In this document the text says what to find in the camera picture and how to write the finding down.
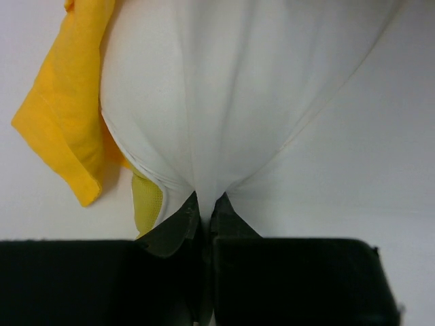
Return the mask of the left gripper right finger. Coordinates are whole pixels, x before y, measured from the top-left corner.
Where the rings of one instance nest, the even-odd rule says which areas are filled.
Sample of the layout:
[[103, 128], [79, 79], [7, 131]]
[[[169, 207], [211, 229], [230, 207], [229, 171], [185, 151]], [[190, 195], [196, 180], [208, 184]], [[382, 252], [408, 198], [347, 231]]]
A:
[[218, 325], [399, 325], [376, 247], [351, 238], [263, 238], [228, 196], [211, 218]]

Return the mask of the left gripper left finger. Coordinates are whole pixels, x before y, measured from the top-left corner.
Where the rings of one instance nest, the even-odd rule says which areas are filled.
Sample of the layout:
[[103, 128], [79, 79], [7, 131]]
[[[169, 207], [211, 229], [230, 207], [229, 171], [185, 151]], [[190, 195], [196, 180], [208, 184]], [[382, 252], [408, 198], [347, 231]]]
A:
[[134, 241], [3, 241], [1, 324], [193, 325], [200, 251], [195, 194]]

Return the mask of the white pillow yellow edge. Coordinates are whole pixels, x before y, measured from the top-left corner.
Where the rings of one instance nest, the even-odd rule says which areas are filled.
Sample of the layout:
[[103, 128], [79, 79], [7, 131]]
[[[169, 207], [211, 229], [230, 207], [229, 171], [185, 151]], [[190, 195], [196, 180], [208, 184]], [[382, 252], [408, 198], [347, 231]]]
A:
[[101, 113], [146, 234], [269, 163], [357, 71], [398, 1], [117, 1]]

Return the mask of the yellow pillowcase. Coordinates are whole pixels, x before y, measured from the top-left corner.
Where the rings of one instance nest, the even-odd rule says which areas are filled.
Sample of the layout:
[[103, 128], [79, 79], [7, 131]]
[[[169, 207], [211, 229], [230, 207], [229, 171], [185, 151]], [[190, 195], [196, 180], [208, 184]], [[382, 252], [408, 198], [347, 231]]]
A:
[[12, 126], [82, 206], [103, 191], [107, 161], [126, 159], [103, 121], [101, 42], [115, 1], [66, 1], [66, 16]]

